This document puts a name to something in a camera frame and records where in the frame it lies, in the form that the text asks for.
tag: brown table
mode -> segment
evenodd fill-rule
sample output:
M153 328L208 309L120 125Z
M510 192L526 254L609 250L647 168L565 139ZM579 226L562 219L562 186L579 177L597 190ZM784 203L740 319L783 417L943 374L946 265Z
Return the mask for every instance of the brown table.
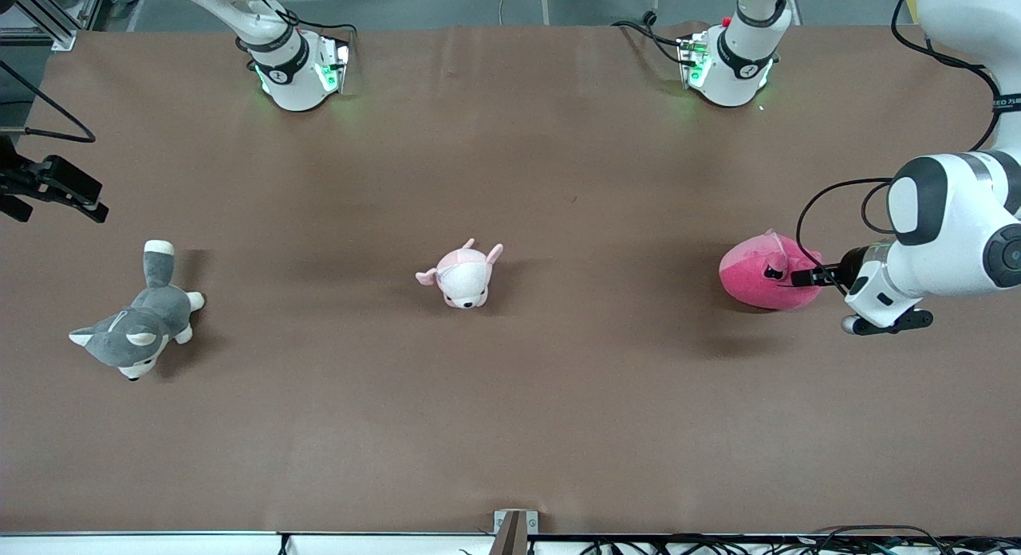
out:
M3 529L1016 534L1018 297L930 300L850 338L832 291L741 308L733 243L833 181L960 151L988 98L881 28L794 29L768 90L713 108L610 28L367 33L347 97L275 108L233 35L84 35L44 89L97 144L26 138L105 184L106 224L0 223ZM39 104L36 127L65 127ZM807 224L874 240L864 189ZM501 242L489 305L414 274ZM143 286L207 294L130 384L66 339Z

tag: stuffed animal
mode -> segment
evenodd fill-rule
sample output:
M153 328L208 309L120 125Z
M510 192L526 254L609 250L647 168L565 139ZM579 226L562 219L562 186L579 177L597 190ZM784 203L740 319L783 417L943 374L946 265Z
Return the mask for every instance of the stuffed animal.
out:
M503 253L503 245L496 245L489 254L472 250L475 239L460 247L460 250L446 254L427 272L417 272L420 285L436 285L443 300L451 308L479 308L489 298L489 279L493 274L493 263Z
M822 255L813 252L816 260ZM792 310L815 300L819 287L792 287L791 272L814 268L794 240L776 232L744 240L720 261L720 282L737 301L767 310Z
M87 349L102 363L120 370L135 382L145 375L174 338L178 344L191 340L191 312L205 304L197 291L171 286L174 246L165 240L149 240L142 254L146 289L131 306L95 325L72 331L70 341Z

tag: gray and white stuffed animal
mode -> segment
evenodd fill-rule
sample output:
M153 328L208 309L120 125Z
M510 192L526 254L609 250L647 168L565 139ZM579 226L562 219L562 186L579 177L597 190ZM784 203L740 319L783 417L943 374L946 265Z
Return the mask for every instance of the gray and white stuffed animal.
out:
M191 340L191 312L205 304L197 291L171 286L174 246L165 240L149 240L142 256L146 289L129 308L95 325L72 331L75 344L83 345L102 363L116 367L135 382L156 364L156 358L174 338L178 344Z

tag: gray floor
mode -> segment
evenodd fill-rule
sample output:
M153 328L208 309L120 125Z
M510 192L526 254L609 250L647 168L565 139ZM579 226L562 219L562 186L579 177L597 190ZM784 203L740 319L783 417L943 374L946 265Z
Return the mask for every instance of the gray floor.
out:
M369 31L448 28L451 24L496 24L500 0L284 0L306 20L354 23ZM896 0L796 0L806 24L888 23ZM638 18L653 0L548 0L550 24L609 24ZM685 20L718 21L733 13L734 0L660 0L660 26ZM503 23L542 23L541 0L503 0ZM905 11L902 21L910 21ZM187 0L137 0L128 9L106 11L100 24L107 31L227 31L225 24ZM3 60L27 79L41 82L46 47L11 47ZM0 125L25 122L32 94L7 74L0 74Z

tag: gray tail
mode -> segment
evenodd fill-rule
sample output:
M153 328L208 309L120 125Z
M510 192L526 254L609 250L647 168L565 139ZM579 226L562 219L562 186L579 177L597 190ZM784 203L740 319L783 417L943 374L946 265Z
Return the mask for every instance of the gray tail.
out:
M174 246L166 240L149 240L142 257L146 287L168 286L174 275Z

